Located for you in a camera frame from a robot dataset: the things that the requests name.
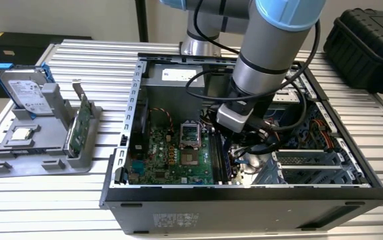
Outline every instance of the black computer case frame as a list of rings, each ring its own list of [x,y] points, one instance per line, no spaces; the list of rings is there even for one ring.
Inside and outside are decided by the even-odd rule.
[[[210,62],[231,66],[235,62],[234,58],[225,57],[140,53],[134,81],[140,79],[142,68],[148,62],[170,64],[178,58],[182,63],[195,65]],[[294,62],[294,65],[302,66],[302,63]],[[328,230],[383,205],[383,184],[309,69],[304,76],[336,124],[338,135],[349,147],[370,187],[212,188],[200,185],[187,188],[117,188],[112,186],[121,181],[120,173],[112,172],[112,163],[119,161],[119,149],[115,149],[108,161],[100,206],[111,210],[125,234]],[[127,136],[121,136],[121,140],[124,144]]]

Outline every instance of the orange wire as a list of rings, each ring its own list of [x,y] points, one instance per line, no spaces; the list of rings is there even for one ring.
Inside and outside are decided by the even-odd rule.
[[[321,125],[326,126],[326,124],[324,123],[324,121],[321,121],[320,119],[317,119],[317,121],[320,122]],[[330,144],[330,148],[333,148],[333,142],[330,140],[330,137],[328,136],[328,133],[324,132],[325,138],[329,140],[329,144]]]
[[[316,122],[317,123],[317,126],[320,126],[318,122],[312,119],[310,122],[309,122],[309,134],[306,135],[305,139],[304,139],[304,142],[306,142],[306,140],[309,139],[310,137],[310,131],[312,131],[312,122]]]
[[[314,122],[318,127],[324,125],[324,123],[322,123],[321,120],[318,120],[318,119],[312,119],[310,122]],[[328,134],[326,134],[325,132],[322,132],[322,131],[318,131],[318,132],[320,132],[321,136],[322,136],[324,139],[325,139],[328,148],[333,148],[333,143],[332,143],[332,141],[330,141],[330,138],[328,137]]]
[[[278,137],[278,134],[277,134],[277,132],[274,132],[274,135],[275,135],[275,138],[277,138],[277,140],[279,141],[279,137]]]

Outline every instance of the hard drive label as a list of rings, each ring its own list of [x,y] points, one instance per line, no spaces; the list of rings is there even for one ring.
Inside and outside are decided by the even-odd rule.
[[[9,80],[8,84],[25,110],[37,115],[52,113],[38,86],[33,81]]]

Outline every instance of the motherboard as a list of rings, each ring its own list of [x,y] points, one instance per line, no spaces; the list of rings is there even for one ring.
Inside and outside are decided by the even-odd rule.
[[[208,133],[199,131],[199,147],[179,146],[179,128],[150,128],[148,151],[143,159],[132,159],[128,183],[212,184]]]

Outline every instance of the open computer tower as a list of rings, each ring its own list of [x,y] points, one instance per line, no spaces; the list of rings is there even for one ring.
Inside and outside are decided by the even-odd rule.
[[[184,92],[195,73],[234,58],[139,54],[120,143],[100,205],[125,234],[328,230],[383,204],[383,185],[306,69],[273,98],[265,121],[306,118],[282,147],[237,157],[210,117],[218,103]],[[299,69],[294,62],[287,74]],[[223,96],[227,74],[200,76],[190,91]],[[259,134],[266,142],[275,134]]]

